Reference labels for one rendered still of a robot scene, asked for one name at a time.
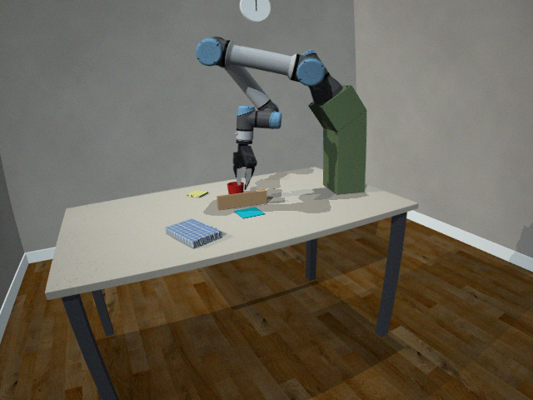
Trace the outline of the blue plaid towel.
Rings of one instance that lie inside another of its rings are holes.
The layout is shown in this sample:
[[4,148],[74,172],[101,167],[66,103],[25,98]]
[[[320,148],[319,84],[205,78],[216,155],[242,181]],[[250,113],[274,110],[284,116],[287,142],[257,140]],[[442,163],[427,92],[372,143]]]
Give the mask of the blue plaid towel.
[[165,227],[165,229],[166,234],[191,248],[198,248],[222,238],[222,231],[194,219]]

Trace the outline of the red cup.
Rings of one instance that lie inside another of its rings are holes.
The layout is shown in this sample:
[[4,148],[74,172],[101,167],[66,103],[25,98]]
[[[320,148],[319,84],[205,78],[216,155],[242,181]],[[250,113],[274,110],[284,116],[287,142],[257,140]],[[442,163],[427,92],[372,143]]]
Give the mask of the red cup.
[[230,182],[227,184],[229,194],[243,193],[244,183],[237,185],[237,182]]

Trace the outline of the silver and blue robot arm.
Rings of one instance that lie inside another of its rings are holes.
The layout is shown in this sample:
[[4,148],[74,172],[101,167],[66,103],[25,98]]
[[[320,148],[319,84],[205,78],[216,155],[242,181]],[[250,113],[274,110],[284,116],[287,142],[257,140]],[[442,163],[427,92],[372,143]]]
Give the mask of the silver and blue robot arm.
[[255,111],[253,106],[238,107],[237,132],[235,132],[237,141],[251,141],[253,128],[281,127],[281,113],[278,106],[271,101],[244,67],[287,75],[290,80],[309,86],[315,104],[330,100],[343,89],[342,85],[333,79],[327,70],[325,71],[324,64],[315,59],[319,57],[312,49],[302,55],[288,56],[237,46],[233,41],[222,37],[209,37],[197,45],[196,55],[203,65],[225,68],[259,110]]

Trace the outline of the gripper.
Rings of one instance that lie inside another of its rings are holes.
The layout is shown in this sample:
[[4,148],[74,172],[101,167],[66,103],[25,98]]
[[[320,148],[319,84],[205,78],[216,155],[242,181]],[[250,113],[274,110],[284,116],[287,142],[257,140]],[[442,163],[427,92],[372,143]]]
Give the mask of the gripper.
[[[233,153],[233,164],[234,164],[233,170],[234,170],[234,173],[236,175],[237,185],[241,185],[242,170],[240,168],[245,167],[246,165],[244,163],[242,154],[240,154],[240,146],[248,146],[248,144],[252,144],[252,140],[251,141],[247,141],[247,142],[246,141],[237,141],[237,143],[238,143],[238,152],[234,152]],[[255,167],[246,167],[246,172],[245,172],[245,179],[246,179],[245,190],[247,189],[247,186],[248,186],[249,182],[251,181],[251,178],[252,178],[252,175],[254,173],[254,170],[255,170]]]

